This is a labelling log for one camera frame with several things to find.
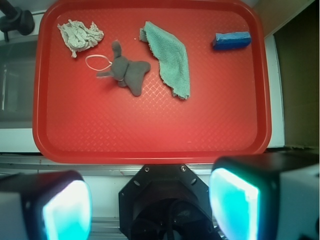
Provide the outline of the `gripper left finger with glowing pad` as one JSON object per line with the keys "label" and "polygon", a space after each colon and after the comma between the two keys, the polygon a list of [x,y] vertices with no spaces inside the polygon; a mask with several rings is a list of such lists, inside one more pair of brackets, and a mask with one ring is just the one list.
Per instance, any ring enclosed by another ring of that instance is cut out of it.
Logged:
{"label": "gripper left finger with glowing pad", "polygon": [[2,240],[87,240],[92,214],[89,185],[77,171],[0,177]]}

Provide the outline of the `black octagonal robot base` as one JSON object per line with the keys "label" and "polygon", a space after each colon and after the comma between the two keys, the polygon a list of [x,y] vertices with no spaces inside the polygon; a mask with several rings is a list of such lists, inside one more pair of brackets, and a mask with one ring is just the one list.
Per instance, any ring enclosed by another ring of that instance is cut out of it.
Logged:
{"label": "black octagonal robot base", "polygon": [[184,164],[144,165],[119,191],[129,240],[219,240],[209,187]]}

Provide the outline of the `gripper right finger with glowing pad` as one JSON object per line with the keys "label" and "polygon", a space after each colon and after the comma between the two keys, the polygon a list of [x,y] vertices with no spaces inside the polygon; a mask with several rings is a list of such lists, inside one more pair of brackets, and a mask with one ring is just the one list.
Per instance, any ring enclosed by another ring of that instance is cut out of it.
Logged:
{"label": "gripper right finger with glowing pad", "polygon": [[209,202],[228,240],[317,240],[320,157],[297,151],[220,157]]}

